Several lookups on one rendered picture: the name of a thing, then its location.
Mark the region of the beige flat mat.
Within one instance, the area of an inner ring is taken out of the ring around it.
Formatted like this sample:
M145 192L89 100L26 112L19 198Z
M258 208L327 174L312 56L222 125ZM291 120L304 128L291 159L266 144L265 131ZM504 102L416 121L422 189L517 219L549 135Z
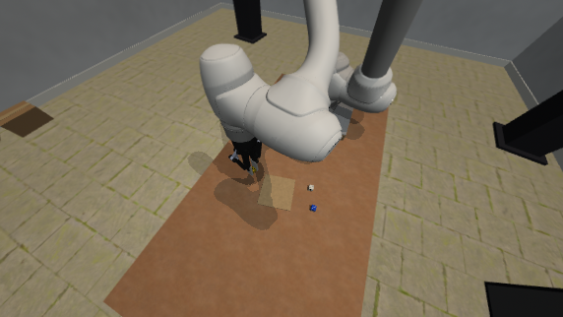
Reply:
M295 180L265 174L258 205L290 211Z

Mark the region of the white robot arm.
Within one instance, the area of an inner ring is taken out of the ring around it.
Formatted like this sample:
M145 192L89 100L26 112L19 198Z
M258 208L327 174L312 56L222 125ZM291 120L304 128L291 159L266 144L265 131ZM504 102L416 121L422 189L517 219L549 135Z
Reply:
M202 83L227 138L244 143L255 137L292 159L325 159L342 138L333 114L339 103L380 113L396 97L390 66L422 1L382 1L363 63L355 70L339 51L337 0L303 0L306 58L296 72L272 86L254 73L239 45L207 48L200 56Z

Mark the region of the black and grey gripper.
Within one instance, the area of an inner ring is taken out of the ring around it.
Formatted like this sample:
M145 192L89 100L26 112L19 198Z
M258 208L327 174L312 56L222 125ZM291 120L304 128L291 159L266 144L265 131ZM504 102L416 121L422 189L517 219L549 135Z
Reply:
M253 174L253 170L252 170L252 166L254 166L256 168L256 171L258 171L258 160L257 158L259 158L261 156L261 150L262 150L262 142L260 142L258 139L256 139L255 137L248 141L248 142L244 142L244 143L236 143L236 142L232 142L232 145L234 147L234 153L233 155L229 155L228 157L233 161L236 162L243 170L247 169L247 172L250 173L251 175ZM249 147L251 147L249 149ZM243 150L242 150L243 149ZM238 155L242 156L243 162L241 162L238 158ZM252 166L250 164L250 159L249 159L249 155L251 158L251 163Z

